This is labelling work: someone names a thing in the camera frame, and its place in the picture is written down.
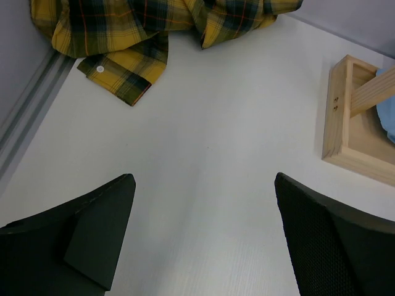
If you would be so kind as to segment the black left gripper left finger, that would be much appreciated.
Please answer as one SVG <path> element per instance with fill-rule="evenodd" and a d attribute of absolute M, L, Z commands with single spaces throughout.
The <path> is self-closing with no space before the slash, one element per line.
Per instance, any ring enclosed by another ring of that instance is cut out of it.
<path fill-rule="evenodd" d="M 112 283 L 136 183 L 124 174 L 1 228 L 1 295 L 104 295 Z"/>

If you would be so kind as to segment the yellow plaid flannel shirt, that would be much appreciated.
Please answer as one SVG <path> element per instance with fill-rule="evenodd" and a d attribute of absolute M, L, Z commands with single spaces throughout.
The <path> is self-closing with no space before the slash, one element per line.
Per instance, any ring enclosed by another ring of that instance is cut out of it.
<path fill-rule="evenodd" d="M 79 71 L 128 105 L 163 74 L 171 31 L 197 33 L 202 49 L 298 10 L 298 0 L 35 0 L 31 19 Z"/>

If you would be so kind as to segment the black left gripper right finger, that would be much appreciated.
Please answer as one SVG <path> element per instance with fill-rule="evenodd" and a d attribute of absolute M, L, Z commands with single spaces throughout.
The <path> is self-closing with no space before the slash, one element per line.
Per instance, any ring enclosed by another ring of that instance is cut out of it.
<path fill-rule="evenodd" d="M 394 295 L 394 222 L 320 194 L 284 173 L 277 205 L 301 295 Z"/>

